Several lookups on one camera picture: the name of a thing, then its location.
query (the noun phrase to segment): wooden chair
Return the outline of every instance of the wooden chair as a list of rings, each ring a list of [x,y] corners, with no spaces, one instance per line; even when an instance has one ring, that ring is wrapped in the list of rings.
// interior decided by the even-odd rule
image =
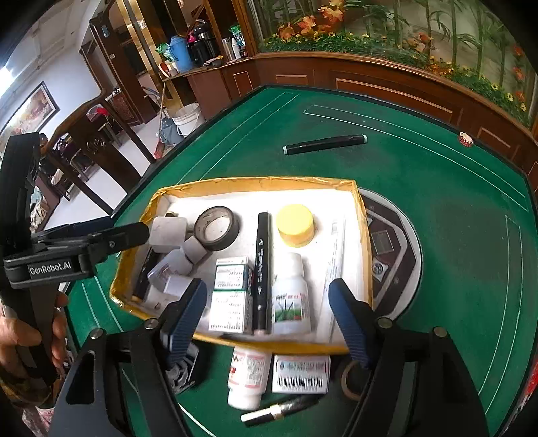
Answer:
[[[110,140],[92,125],[86,115],[88,110],[91,107],[100,104],[133,140],[150,164],[155,162],[155,158],[151,155],[150,151],[140,140],[138,135],[136,135],[131,127],[118,115],[105,98],[106,92],[103,90],[96,98],[80,105],[57,127],[48,143],[41,148],[41,155],[47,154],[49,160],[62,170],[64,175],[70,181],[78,186],[78,188],[93,200],[103,211],[108,215],[111,215],[112,208],[79,178],[75,170],[49,153],[60,137],[65,133],[69,133],[73,141],[76,142],[86,156],[105,170],[125,191],[129,192],[132,190],[140,180],[140,175],[121,152],[110,143]]]

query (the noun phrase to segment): blue gripper pad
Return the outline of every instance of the blue gripper pad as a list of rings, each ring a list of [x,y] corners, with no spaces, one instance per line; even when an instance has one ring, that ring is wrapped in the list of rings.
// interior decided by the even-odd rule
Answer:
[[[200,317],[207,303],[207,287],[204,281],[193,279],[189,288],[196,287],[185,310],[182,312],[177,323],[169,331],[168,356],[169,366],[179,363],[187,352],[189,343],[193,338],[194,331],[198,326]],[[189,289],[185,291],[183,297],[187,298]]]
[[[343,279],[335,279],[329,285],[329,305],[348,345],[351,357],[363,368],[375,364],[376,357],[369,351],[373,342],[373,312],[365,302],[355,299]]]

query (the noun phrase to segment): glass display case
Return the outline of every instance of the glass display case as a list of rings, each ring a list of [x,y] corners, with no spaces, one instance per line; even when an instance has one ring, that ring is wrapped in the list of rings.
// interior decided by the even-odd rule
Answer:
[[[262,52],[382,58],[453,80],[529,127],[537,76],[479,0],[245,0]]]

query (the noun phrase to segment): blue thermos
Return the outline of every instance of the blue thermos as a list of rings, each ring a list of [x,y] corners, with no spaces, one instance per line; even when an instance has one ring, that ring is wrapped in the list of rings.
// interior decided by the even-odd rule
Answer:
[[[185,38],[178,36],[172,37],[170,41],[170,53],[175,59],[179,73],[185,73],[194,68],[194,64],[187,50]]]

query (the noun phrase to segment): white line on table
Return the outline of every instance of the white line on table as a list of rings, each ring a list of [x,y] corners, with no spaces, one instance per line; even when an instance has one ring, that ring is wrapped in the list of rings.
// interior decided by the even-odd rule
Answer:
[[[86,287],[84,286],[84,281],[80,281],[80,283],[82,284],[82,290],[84,291],[84,296],[86,296],[86,302],[88,303],[88,306],[90,307],[91,315],[94,317],[97,327],[99,327],[99,323],[97,323],[97,317],[95,316],[94,308],[91,306],[90,298],[88,297],[88,292],[86,291]]]
[[[475,164],[478,164],[480,167],[482,167],[483,169],[489,171],[491,174],[493,174],[494,176],[496,176],[497,178],[499,178],[499,179],[500,179],[501,181],[503,181],[506,185],[509,185],[510,187],[512,187],[512,188],[514,189],[514,191],[515,191],[516,193],[518,193],[521,197],[526,198],[526,196],[525,196],[523,193],[521,193],[517,188],[515,188],[512,184],[510,184],[510,182],[506,181],[506,180],[503,179],[501,176],[499,176],[498,174],[494,173],[492,170],[490,170],[490,169],[487,168],[486,166],[482,165],[481,163],[479,163],[479,162],[476,161],[475,159],[471,158],[470,156],[467,156],[465,153],[462,153],[462,152],[460,152],[459,150],[453,149],[452,147],[450,147],[450,146],[447,145],[447,144],[441,143],[441,142],[437,141],[436,139],[433,139],[433,138],[430,138],[430,137],[428,137],[428,136],[426,136],[426,135],[423,135],[423,134],[421,134],[420,132],[416,132],[416,131],[414,131],[414,130],[412,130],[412,129],[405,128],[405,127],[403,127],[403,126],[400,126],[400,125],[395,124],[395,123],[388,122],[388,121],[386,121],[386,120],[382,120],[382,119],[375,118],[375,117],[370,117],[370,116],[368,116],[368,115],[360,114],[360,113],[358,113],[358,112],[345,111],[345,110],[343,110],[343,109],[339,109],[339,108],[331,108],[331,107],[328,107],[328,106],[322,106],[322,105],[315,105],[315,104],[314,104],[314,105],[311,105],[308,109],[310,109],[310,108],[313,107],[313,106],[317,106],[318,108],[334,109],[335,111],[347,112],[348,114],[354,114],[354,115],[358,115],[358,116],[361,116],[361,117],[370,118],[370,119],[372,119],[372,120],[376,120],[376,121],[378,121],[378,122],[387,123],[387,124],[390,124],[390,125],[395,126],[395,127],[397,127],[397,128],[401,128],[401,129],[404,129],[404,130],[406,130],[406,131],[408,131],[408,132],[412,132],[412,133],[415,133],[415,134],[417,134],[417,135],[420,135],[421,137],[424,137],[424,138],[426,138],[426,139],[428,139],[428,140],[431,140],[431,141],[433,141],[433,142],[435,142],[435,143],[437,143],[437,144],[440,144],[440,145],[446,147],[447,149],[450,149],[450,150],[452,150],[452,151],[454,151],[454,152],[460,154],[461,156],[466,157],[467,159],[470,159],[470,160],[473,161]],[[306,112],[308,109],[306,109],[306,110],[303,112],[303,114],[309,114],[308,112]]]
[[[196,167],[196,166],[202,161],[202,159],[204,159],[207,155],[209,155],[211,152],[213,152],[213,150],[214,150],[214,149],[215,149],[215,148],[216,148],[222,141],[224,141],[226,138],[228,138],[230,135],[232,135],[237,129],[239,129],[241,126],[243,126],[247,121],[249,121],[252,117],[254,117],[258,112],[260,112],[260,111],[262,111],[263,109],[265,109],[267,106],[269,106],[271,103],[273,103],[276,99],[278,99],[279,97],[282,97],[284,94],[289,94],[289,93],[281,93],[281,94],[279,94],[278,96],[276,96],[276,97],[275,97],[273,100],[271,100],[268,104],[266,104],[266,105],[262,106],[260,109],[258,109],[254,114],[252,114],[249,118],[247,118],[243,123],[241,123],[238,127],[236,127],[234,130],[232,130],[228,135],[226,135],[223,139],[221,139],[217,144],[215,144],[215,145],[211,148],[210,151],[208,151],[203,157],[201,157],[201,158],[198,160],[198,162],[197,162],[196,164],[194,164],[194,165],[190,168],[190,170],[189,170],[187,173],[185,173],[185,174],[183,175],[183,177],[178,181],[178,184],[185,178],[185,176],[186,176],[187,174],[189,174],[189,173],[192,171],[192,169],[193,169],[194,167]]]
[[[519,204],[518,202],[516,202],[512,197],[510,197],[508,194],[506,194],[503,190],[501,190],[498,186],[492,184],[490,181],[488,181],[487,179],[483,178],[482,176],[480,176],[478,173],[475,173],[473,170],[471,170],[470,168],[467,168],[465,167],[464,165],[454,161],[453,159],[450,159],[448,157],[446,157],[445,155],[441,154],[441,153],[438,153],[436,152],[435,150],[432,150],[432,149],[429,149],[427,148],[426,146],[423,146],[421,144],[418,144],[418,143],[415,143],[411,140],[408,140],[406,138],[402,138],[402,137],[399,137],[398,135],[394,135],[393,133],[389,133],[389,132],[385,132],[385,131],[382,131],[382,130],[379,130],[379,129],[375,129],[375,128],[371,128],[370,126],[366,126],[365,124],[359,124],[359,123],[354,123],[354,122],[350,122],[350,121],[347,121],[347,120],[342,120],[340,118],[334,118],[334,117],[328,117],[326,115],[320,115],[320,114],[311,114],[309,112],[303,112],[303,114],[306,114],[306,115],[313,115],[315,117],[322,117],[322,118],[328,118],[330,120],[335,120],[335,121],[338,121],[338,122],[342,122],[342,123],[348,123],[348,124],[353,124],[355,126],[360,126],[361,128],[367,128],[367,129],[371,129],[371,130],[374,130],[376,132],[379,132],[379,133],[384,133],[385,135],[389,135],[391,137],[394,137],[394,138],[397,138],[397,139],[401,139],[402,141],[406,141],[408,143],[411,143],[411,144],[414,144],[415,146],[418,146],[422,149],[425,149],[425,150],[428,150],[429,152],[431,153],[434,153],[438,156],[440,156],[441,158],[444,158],[444,159],[447,159],[449,161],[451,161],[452,163],[456,164],[457,166],[461,167],[461,168],[464,168],[465,170],[473,173],[474,175],[476,175],[477,177],[479,177],[480,179],[482,179],[484,182],[490,184],[493,188],[497,189],[498,191],[500,191],[501,193],[503,193],[506,197],[508,197],[510,200],[512,200],[517,206],[519,206],[523,211],[525,211],[526,213],[529,212],[527,208],[525,208],[523,205]]]
[[[501,341],[501,334],[502,334],[502,328],[504,326],[504,319],[506,316],[506,305],[508,304],[508,285],[510,284],[510,235],[508,234],[508,216],[505,215],[505,221],[506,221],[506,243],[508,246],[508,274],[506,278],[506,297],[505,297],[505,308],[502,312],[502,320],[501,320],[501,329],[499,330],[499,337],[497,338],[497,344],[495,345],[495,350],[493,351],[493,356],[491,357],[490,366],[487,369],[486,376],[484,378],[484,382],[482,382],[482,386],[480,387],[480,390],[478,390],[478,394],[482,392],[482,389],[484,388],[484,384],[486,383],[487,377],[490,374],[491,367],[493,366],[493,360],[495,359],[495,355],[497,354],[497,349],[499,348],[499,342]]]
[[[101,284],[99,283],[99,280],[97,279],[97,275],[95,275],[94,278],[95,278],[95,282],[97,282],[97,286],[99,287],[99,291],[101,292],[101,296],[103,296],[104,303],[107,305],[108,311],[110,311],[110,314],[112,315],[112,318],[116,322],[116,326],[118,327],[120,332],[123,332],[122,326],[119,324],[118,319],[116,318],[116,316],[112,312],[112,308],[110,308],[110,304],[108,303],[108,298],[105,296],[105,294],[103,292],[103,288],[101,288]]]
[[[502,370],[501,379],[499,381],[499,384],[497,385],[497,389],[495,390],[495,393],[493,394],[493,398],[491,398],[490,404],[486,408],[485,414],[487,414],[487,412],[490,410],[491,404],[493,404],[493,401],[495,400],[495,397],[497,396],[497,392],[499,391],[499,388],[501,387],[502,379],[504,378],[506,369],[508,368],[508,363],[510,362],[510,357],[512,356],[512,350],[514,349],[515,336],[518,332],[519,316],[521,314],[521,300],[523,298],[523,242],[521,240],[521,228],[519,227],[519,225],[518,225],[518,228],[519,228],[519,248],[521,250],[521,286],[520,286],[520,292],[519,292],[518,318],[515,321],[514,338],[512,339],[512,345],[510,346],[510,352],[508,353],[508,359],[506,360],[505,368]]]
[[[95,312],[94,312],[94,309],[92,308],[91,306],[91,303],[90,303],[90,299],[88,297],[88,293],[86,292],[86,287],[84,286],[84,282],[81,281],[81,284],[82,284],[82,289],[84,290],[84,295],[86,296],[86,301],[88,302],[88,306],[90,307],[90,311],[91,311],[91,315],[93,316],[94,320],[95,320],[95,324],[97,325],[98,328],[101,328],[101,325],[99,324],[98,320],[97,320],[97,317],[95,315]],[[123,332],[123,329],[122,327],[118,324],[118,328],[121,332]],[[134,390],[134,392],[136,393],[136,396],[138,397],[138,400],[140,401],[140,396],[138,395],[138,390],[135,388],[135,385],[133,384],[133,382],[131,381],[131,379],[127,376],[127,374],[125,373],[125,370],[122,369],[122,373],[123,373],[123,376],[125,377],[125,379],[127,379],[127,382],[131,385],[132,389]],[[215,434],[213,434],[210,430],[208,430],[205,426],[203,426],[198,420],[196,420],[196,418],[190,414],[179,402],[178,402],[178,405],[179,405],[179,408],[181,408],[182,412],[184,414],[186,414],[187,416],[189,416],[191,418],[191,420],[196,423],[203,431],[205,431],[207,434],[209,434],[211,437],[217,437]]]
[[[125,373],[125,370],[122,369],[122,373],[123,373],[123,376],[125,377],[125,379],[127,379],[127,382],[131,385],[132,389],[134,390],[134,392],[136,393],[136,396],[138,398],[138,400],[140,401],[140,395],[138,394],[138,390],[136,389],[135,385],[132,383],[132,381],[129,379],[129,377],[127,376],[127,374]],[[203,426],[198,420],[196,420],[196,418],[190,414],[184,407],[183,405],[181,405],[179,402],[178,402],[178,405],[179,405],[179,408],[181,408],[182,412],[184,414],[186,414],[187,416],[189,416],[189,418],[194,422],[196,423],[203,431],[205,431],[207,434],[209,434],[211,437],[217,437],[215,434],[213,434],[210,430],[208,430],[205,426]]]
[[[269,114],[267,117],[265,117],[260,123],[258,123],[254,128],[252,128],[252,129],[250,130],[249,133],[247,133],[243,138],[241,138],[238,142],[236,142],[236,143],[232,146],[232,148],[231,148],[228,152],[226,152],[224,155],[222,155],[221,158],[220,158],[217,162],[215,162],[215,163],[211,166],[211,168],[210,168],[209,170],[207,170],[207,171],[203,174],[203,176],[202,176],[201,178],[199,178],[198,180],[202,180],[202,179],[206,176],[206,174],[208,174],[211,170],[213,170],[213,167],[215,167],[219,162],[221,162],[222,159],[223,159],[228,153],[230,153],[233,149],[235,149],[235,147],[236,147],[241,141],[243,141],[246,137],[248,137],[248,136],[249,136],[249,135],[250,135],[250,134],[251,134],[251,133],[258,127],[258,126],[260,126],[261,124],[265,123],[269,117],[271,117],[272,115],[274,115],[275,113],[277,113],[278,111],[280,111],[284,106],[286,106],[289,102],[291,102],[291,101],[292,101],[294,98],[296,98],[297,96],[298,96],[298,94],[295,94],[291,99],[289,99],[286,103],[284,103],[280,108],[278,108],[276,111],[270,113],[270,114]]]

